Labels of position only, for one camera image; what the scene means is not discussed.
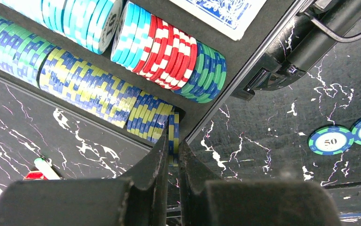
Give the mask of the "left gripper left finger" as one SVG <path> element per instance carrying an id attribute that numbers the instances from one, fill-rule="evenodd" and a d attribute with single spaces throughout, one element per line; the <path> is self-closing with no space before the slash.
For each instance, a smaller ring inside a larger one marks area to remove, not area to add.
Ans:
<path id="1" fill-rule="evenodd" d="M 28 180 L 0 196 L 0 226 L 164 226 L 168 137 L 115 179 Z"/>

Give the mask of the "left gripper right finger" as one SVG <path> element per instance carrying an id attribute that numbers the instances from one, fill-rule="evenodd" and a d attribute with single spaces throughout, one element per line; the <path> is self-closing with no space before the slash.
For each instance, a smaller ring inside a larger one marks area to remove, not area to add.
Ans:
<path id="1" fill-rule="evenodd" d="M 226 181 L 179 145 L 184 226 L 339 226 L 334 201 L 319 185 L 295 180 Z"/>

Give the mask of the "blue playing card deck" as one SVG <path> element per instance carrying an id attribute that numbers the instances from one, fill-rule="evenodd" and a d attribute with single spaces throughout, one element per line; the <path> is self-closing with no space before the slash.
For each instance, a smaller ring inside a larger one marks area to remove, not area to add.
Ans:
<path id="1" fill-rule="evenodd" d="M 170 0 L 234 41 L 239 41 L 266 0 Z"/>

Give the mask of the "blue fifty chip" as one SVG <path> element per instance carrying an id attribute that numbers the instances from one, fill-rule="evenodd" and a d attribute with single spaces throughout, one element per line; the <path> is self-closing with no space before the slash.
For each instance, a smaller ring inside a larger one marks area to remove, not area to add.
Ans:
<path id="1" fill-rule="evenodd" d="M 175 110 L 172 110 L 169 115 L 168 147 L 169 165 L 177 167 L 179 148 L 179 113 Z"/>

